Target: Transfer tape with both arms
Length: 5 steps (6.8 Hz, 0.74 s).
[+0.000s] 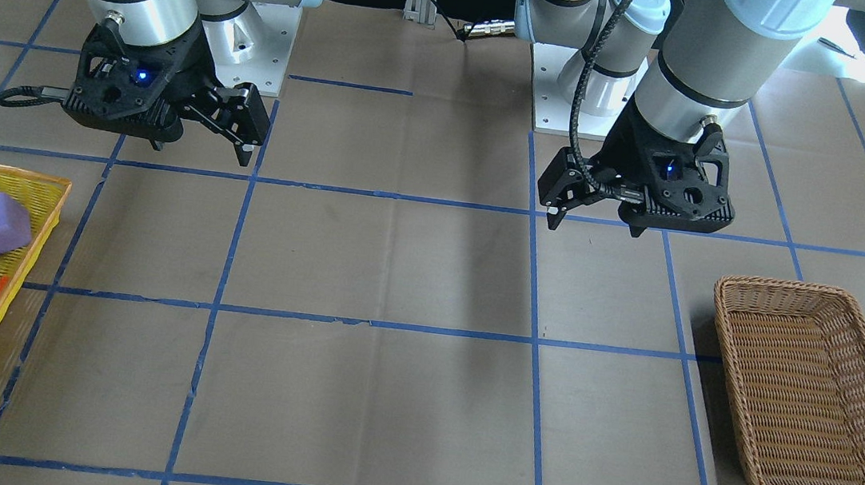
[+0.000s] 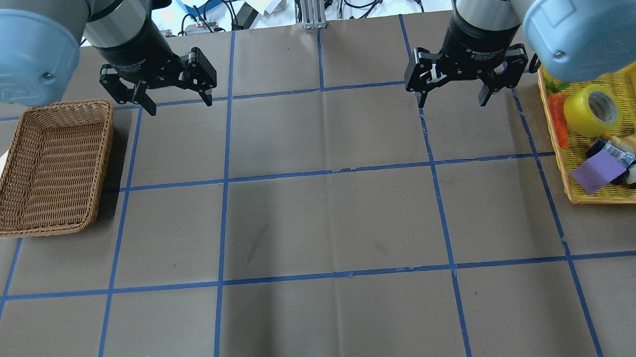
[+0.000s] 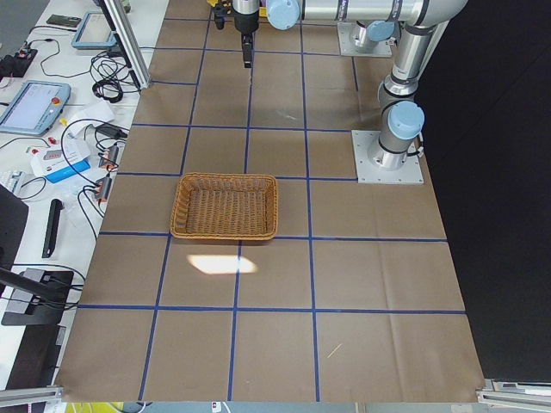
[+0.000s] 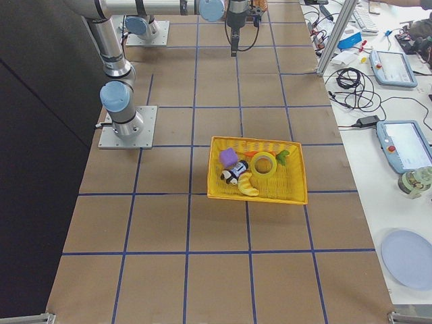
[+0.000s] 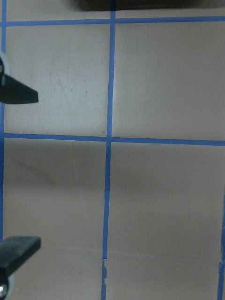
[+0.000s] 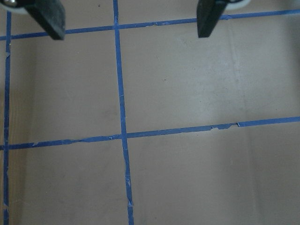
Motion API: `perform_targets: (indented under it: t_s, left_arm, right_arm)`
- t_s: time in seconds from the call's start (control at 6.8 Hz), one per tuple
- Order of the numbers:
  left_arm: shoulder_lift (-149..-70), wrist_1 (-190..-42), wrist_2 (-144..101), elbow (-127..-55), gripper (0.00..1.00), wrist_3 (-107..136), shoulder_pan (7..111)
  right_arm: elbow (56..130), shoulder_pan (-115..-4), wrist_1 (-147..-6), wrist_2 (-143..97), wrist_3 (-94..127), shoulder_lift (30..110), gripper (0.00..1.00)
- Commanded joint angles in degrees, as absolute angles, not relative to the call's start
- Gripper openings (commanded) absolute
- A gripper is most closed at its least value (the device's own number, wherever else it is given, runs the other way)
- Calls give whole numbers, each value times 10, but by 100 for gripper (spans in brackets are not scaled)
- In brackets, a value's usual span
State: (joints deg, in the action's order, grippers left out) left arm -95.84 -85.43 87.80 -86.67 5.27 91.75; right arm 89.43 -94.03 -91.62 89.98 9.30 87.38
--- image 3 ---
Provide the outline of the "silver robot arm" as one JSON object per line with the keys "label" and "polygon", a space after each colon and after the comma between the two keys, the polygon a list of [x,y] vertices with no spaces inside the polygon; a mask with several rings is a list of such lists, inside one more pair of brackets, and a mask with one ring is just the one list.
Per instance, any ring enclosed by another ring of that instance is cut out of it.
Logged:
{"label": "silver robot arm", "polygon": [[367,49],[385,40],[389,40],[393,36],[395,27],[395,22],[356,21],[350,38],[356,48]]}
{"label": "silver robot arm", "polygon": [[398,55],[378,90],[382,128],[367,150],[369,161],[380,170],[398,170],[409,156],[412,141],[424,124],[423,110],[412,101],[418,89],[423,62],[439,25],[450,21],[465,1],[267,1],[272,27],[287,30],[307,20],[403,22]]}

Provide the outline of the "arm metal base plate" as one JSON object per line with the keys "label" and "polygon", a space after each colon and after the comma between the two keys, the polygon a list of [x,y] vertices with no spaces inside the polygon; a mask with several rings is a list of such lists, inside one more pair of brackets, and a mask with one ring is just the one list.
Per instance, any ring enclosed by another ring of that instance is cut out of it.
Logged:
{"label": "arm metal base plate", "polygon": [[342,56],[389,58],[392,56],[389,40],[393,36],[393,22],[339,22],[337,34]]}
{"label": "arm metal base plate", "polygon": [[379,142],[380,131],[351,132],[356,176],[359,183],[422,185],[423,173],[419,156],[410,144],[406,152],[393,154],[385,151]]}

